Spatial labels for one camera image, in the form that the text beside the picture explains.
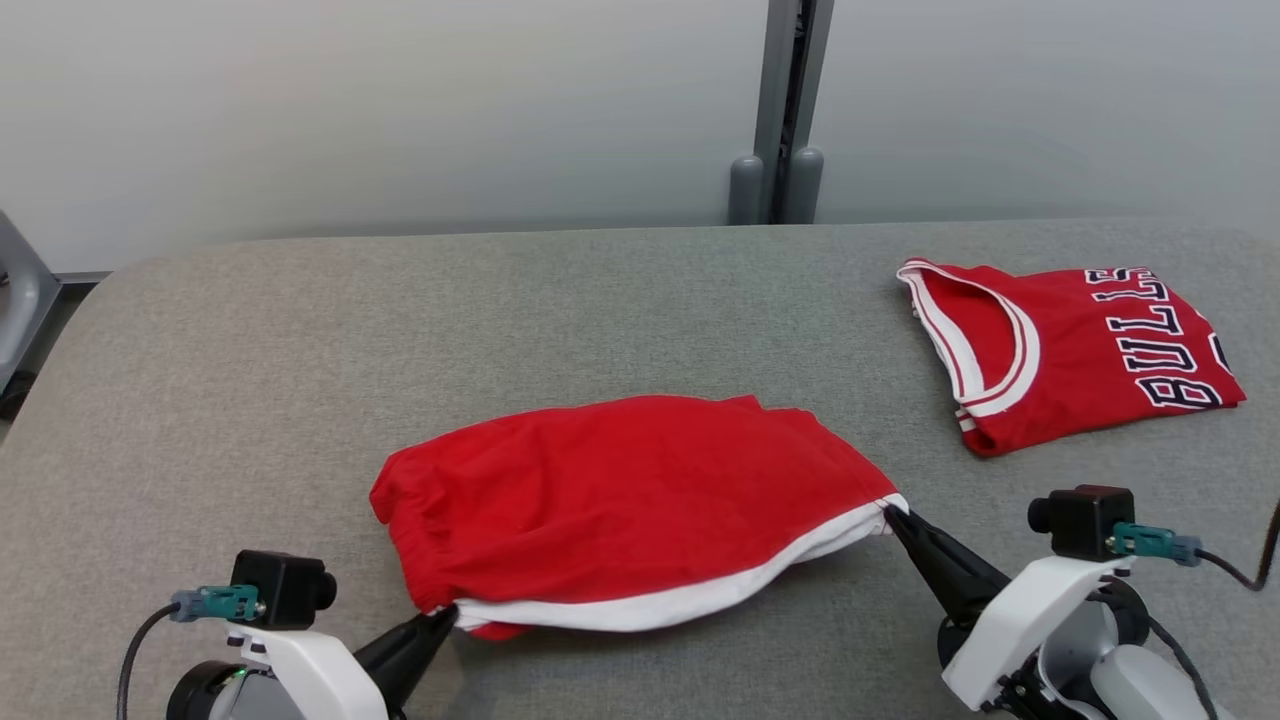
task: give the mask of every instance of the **green connector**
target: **green connector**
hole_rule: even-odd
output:
[[[170,600],[179,605],[169,616],[174,623],[192,623],[200,618],[252,620],[264,612],[253,585],[204,585],[175,592]]]
[[[197,589],[205,600],[205,618],[252,620],[257,615],[257,588],[253,585],[205,585]]]
[[[1179,565],[1199,565],[1196,550],[1201,547],[1199,538],[1179,536],[1169,528],[1151,528],[1134,523],[1116,523],[1107,538],[1107,550],[1116,555],[1137,555],[1138,557],[1164,557]]]

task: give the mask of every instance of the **gray pole base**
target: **gray pole base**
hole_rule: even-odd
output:
[[[733,160],[728,169],[728,224],[755,225],[764,220],[764,161],[755,155]]]
[[[782,222],[788,225],[810,225],[818,213],[818,190],[822,187],[822,151],[804,147],[791,156],[787,172],[787,196]]]

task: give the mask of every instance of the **basketball jersey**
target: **basketball jersey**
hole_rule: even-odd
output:
[[[979,455],[1244,401],[1208,320],[1147,268],[1015,277],[914,258],[897,277]]]
[[[810,413],[669,396],[454,430],[392,455],[370,501],[419,609],[490,639],[699,618],[906,509]]]

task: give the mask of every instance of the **white shorts trim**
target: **white shorts trim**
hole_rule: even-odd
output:
[[[737,605],[759,592],[788,565],[822,557],[868,536],[891,534],[883,514],[890,503],[908,509],[901,495],[884,496],[827,520],[763,565],[723,578],[600,602],[484,602],[463,598],[457,601],[457,626],[468,632],[488,623],[614,632],[666,628]]]

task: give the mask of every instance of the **metal frame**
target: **metal frame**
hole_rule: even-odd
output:
[[[104,270],[101,273],[54,273],[54,278],[59,283],[61,283],[64,286],[68,286],[68,284],[97,284],[97,283],[105,281],[106,275],[110,275],[110,274],[111,273],[106,272],[106,270]]]
[[[783,196],[781,219],[787,224],[810,224],[818,210],[818,191],[822,187],[824,158],[817,147],[809,146],[813,113],[818,104],[818,85],[822,79],[822,60],[827,54],[827,35],[831,32],[831,14],[836,0],[809,0],[813,13],[805,28],[805,49],[797,76],[795,123],[791,128],[791,147],[787,158],[787,182],[781,188]]]
[[[31,245],[0,211],[0,266],[9,273],[9,306],[0,320],[0,388],[18,370],[49,309],[58,281]]]
[[[786,122],[799,8],[800,0],[769,0],[764,58],[760,63],[760,95],[755,111],[754,155],[737,159],[730,176],[730,224],[733,225],[769,222]],[[751,197],[755,199],[754,206],[749,202]]]

